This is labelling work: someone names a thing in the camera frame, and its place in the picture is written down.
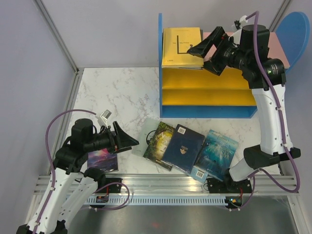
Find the pale grey Gatsby book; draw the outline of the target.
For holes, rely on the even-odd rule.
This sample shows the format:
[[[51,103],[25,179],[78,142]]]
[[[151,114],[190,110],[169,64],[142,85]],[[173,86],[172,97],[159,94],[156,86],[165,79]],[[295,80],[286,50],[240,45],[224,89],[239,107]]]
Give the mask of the pale grey Gatsby book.
[[[155,120],[155,119],[152,119],[152,118],[146,118],[144,124],[143,124],[143,127],[141,129],[141,132],[139,134],[139,145],[133,147],[132,149],[132,154],[136,155],[136,156],[143,156],[147,147],[148,147],[148,143],[147,141],[149,141],[158,125],[159,125],[160,121],[159,120]]]

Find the green Alice Wonderland book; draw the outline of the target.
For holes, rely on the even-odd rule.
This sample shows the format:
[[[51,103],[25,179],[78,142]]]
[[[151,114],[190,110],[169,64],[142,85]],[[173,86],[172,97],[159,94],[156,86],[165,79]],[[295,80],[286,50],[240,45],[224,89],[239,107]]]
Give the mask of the green Alice Wonderland book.
[[[148,147],[143,155],[145,159],[158,164],[168,171],[172,170],[172,166],[164,162],[162,159],[173,136],[174,130],[174,127],[161,121],[155,130],[154,135],[150,139]]]

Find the yellow Little Prince book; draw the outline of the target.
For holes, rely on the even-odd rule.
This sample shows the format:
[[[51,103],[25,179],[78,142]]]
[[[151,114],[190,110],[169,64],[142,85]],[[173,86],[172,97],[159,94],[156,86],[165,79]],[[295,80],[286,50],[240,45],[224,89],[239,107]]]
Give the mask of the yellow Little Prince book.
[[[165,28],[163,31],[162,68],[196,69],[203,67],[203,58],[187,51],[202,41],[199,27]]]

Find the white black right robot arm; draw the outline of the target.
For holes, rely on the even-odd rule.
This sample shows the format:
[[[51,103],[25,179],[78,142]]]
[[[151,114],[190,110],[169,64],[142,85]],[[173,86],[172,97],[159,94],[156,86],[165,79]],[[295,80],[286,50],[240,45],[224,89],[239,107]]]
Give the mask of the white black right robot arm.
[[[203,68],[221,75],[225,67],[238,69],[248,82],[259,112],[261,140],[259,145],[245,148],[243,159],[228,170],[222,180],[226,191],[234,192],[240,182],[260,168],[301,156],[290,139],[285,111],[286,72],[277,58],[269,58],[270,31],[263,25],[246,25],[232,36],[216,27],[202,42],[191,46],[188,54],[204,58],[212,46],[213,55]]]

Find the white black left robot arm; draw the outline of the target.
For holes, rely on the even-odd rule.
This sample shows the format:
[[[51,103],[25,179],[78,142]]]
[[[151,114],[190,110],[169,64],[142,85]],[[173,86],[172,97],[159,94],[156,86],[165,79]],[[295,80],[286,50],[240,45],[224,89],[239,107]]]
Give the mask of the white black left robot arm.
[[[53,171],[44,196],[31,220],[18,227],[19,234],[66,234],[69,226],[93,193],[103,192],[109,184],[105,172],[89,168],[71,195],[68,190],[88,160],[89,153],[106,149],[111,154],[130,150],[139,141],[126,134],[115,121],[114,131],[103,127],[96,132],[87,118],[76,120],[71,135],[56,152]]]

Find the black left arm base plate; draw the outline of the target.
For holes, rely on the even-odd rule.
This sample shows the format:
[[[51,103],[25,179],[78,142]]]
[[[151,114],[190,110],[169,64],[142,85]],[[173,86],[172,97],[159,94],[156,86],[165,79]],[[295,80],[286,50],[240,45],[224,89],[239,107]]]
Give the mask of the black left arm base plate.
[[[120,178],[120,177],[117,177],[117,178],[106,178],[105,183],[101,184],[99,186],[99,188],[102,188],[103,186],[106,186],[107,184],[116,183],[116,182],[121,183],[122,182],[122,178]],[[110,194],[110,193],[117,194],[117,193],[120,193],[121,187],[122,187],[122,185],[120,185],[120,184],[109,185],[106,188],[100,190],[98,193],[105,194],[105,195]]]

